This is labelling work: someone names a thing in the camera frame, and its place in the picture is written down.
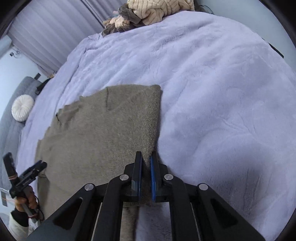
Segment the left hand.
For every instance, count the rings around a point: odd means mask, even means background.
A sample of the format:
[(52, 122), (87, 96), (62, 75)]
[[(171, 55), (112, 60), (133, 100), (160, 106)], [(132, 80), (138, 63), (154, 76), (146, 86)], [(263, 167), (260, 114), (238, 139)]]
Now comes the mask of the left hand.
[(33, 188), (31, 186), (26, 187), (24, 189), (24, 194), (25, 197), (16, 197), (14, 199), (15, 208), (20, 212), (25, 212), (23, 205), (26, 204), (28, 208), (36, 209), (38, 204)]

